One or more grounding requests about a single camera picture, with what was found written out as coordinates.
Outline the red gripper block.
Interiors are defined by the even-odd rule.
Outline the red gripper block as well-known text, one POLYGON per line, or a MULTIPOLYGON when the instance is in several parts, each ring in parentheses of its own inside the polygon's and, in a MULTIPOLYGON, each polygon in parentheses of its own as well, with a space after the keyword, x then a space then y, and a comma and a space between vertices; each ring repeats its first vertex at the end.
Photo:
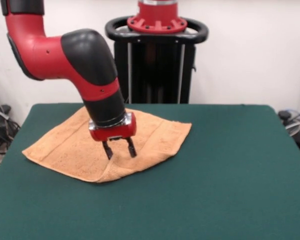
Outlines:
POLYGON ((137 156, 137 152, 131 138, 137 132, 136 117, 133 112, 127 112, 119 124, 109 127, 99 127, 92 120, 90 120, 89 132, 95 141, 102 142, 103 149, 108 159, 113 157, 113 151, 107 142, 111 139, 125 139, 128 143, 128 151, 130 156, 132 158, 137 156))

